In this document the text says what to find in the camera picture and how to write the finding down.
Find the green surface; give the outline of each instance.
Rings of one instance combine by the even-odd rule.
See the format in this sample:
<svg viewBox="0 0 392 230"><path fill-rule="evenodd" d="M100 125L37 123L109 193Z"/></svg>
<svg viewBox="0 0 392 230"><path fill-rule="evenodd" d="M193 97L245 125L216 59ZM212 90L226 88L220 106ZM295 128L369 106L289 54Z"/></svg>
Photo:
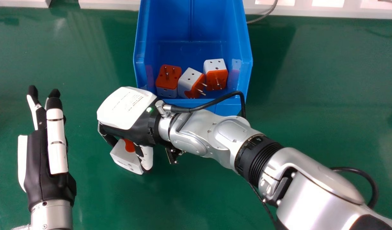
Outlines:
<svg viewBox="0 0 392 230"><path fill-rule="evenodd" d="M62 92L69 168L78 183L75 229L272 229L246 182L212 159L170 166L155 150L151 174L116 166L97 134L96 109L134 86L135 12L0 8L0 229L29 222L17 182L17 136L33 130L29 84ZM249 25L251 125L326 166L376 179L376 210L392 218L392 21L271 16ZM370 188L350 176L368 200Z"/></svg>

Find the blue container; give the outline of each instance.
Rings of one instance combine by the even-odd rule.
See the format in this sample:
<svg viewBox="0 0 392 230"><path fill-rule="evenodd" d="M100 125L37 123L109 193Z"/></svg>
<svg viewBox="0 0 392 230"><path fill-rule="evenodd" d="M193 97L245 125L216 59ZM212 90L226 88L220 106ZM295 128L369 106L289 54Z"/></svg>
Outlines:
<svg viewBox="0 0 392 230"><path fill-rule="evenodd" d="M242 0L142 0L133 64L139 88L156 94L155 81L163 64L191 67L203 73L206 59L223 58L229 71L224 90L208 91L199 99L167 99L170 104L195 107L240 90L247 97L253 57ZM234 96L210 111L235 115Z"/></svg>

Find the robotic hand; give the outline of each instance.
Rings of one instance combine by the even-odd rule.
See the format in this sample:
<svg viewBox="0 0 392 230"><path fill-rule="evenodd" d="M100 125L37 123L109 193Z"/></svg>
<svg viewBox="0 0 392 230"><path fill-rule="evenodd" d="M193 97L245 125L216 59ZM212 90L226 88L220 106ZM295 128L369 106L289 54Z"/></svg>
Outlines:
<svg viewBox="0 0 392 230"><path fill-rule="evenodd" d="M277 229L392 230L392 220L368 208L342 176L254 130L243 117L204 110L211 105L183 108L146 90L122 87L98 109L98 130L114 147L115 162L132 172L151 161L155 144L166 147L170 163L184 152L217 160L258 188L262 202L277 208ZM135 143L139 160L124 148L123 139Z"/></svg>
<svg viewBox="0 0 392 230"><path fill-rule="evenodd" d="M59 97L60 92L52 90L43 108L36 87L28 88L35 131L18 137L18 181L28 196L31 224L16 230L72 229L76 182L68 172L65 117Z"/></svg>

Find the orange and white plug adapter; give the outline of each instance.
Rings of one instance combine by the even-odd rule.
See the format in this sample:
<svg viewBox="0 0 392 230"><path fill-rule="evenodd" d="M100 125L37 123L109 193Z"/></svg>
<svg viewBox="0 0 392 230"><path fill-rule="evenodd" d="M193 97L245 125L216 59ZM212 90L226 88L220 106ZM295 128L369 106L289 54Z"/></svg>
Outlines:
<svg viewBox="0 0 392 230"><path fill-rule="evenodd" d="M156 94L168 98L177 98L177 82L182 74L182 69L173 65L162 65L156 79Z"/></svg>
<svg viewBox="0 0 392 230"><path fill-rule="evenodd" d="M199 98L201 95L206 96L203 92L205 86L205 75L187 68L179 79L177 93L182 98Z"/></svg>
<svg viewBox="0 0 392 230"><path fill-rule="evenodd" d="M210 59L203 64L203 73L206 75L206 90L222 90L226 88L229 72L224 59Z"/></svg>

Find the green tabletop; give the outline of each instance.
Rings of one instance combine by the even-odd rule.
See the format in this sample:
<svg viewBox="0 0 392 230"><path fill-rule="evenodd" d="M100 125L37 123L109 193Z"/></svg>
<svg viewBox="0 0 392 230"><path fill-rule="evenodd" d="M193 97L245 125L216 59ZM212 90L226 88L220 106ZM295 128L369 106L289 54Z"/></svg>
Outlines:
<svg viewBox="0 0 392 230"><path fill-rule="evenodd" d="M113 163L96 110L118 87L136 85L136 20L72 1L0 8L0 229L29 222L17 136L33 131L30 84L42 99L62 92L75 229L273 229L244 179L212 159L185 154L171 166L158 147L143 176ZM252 127L326 166L367 171L380 189L376 211L392 218L392 21L270 16L249 32ZM370 198L363 178L348 179Z"/></svg>

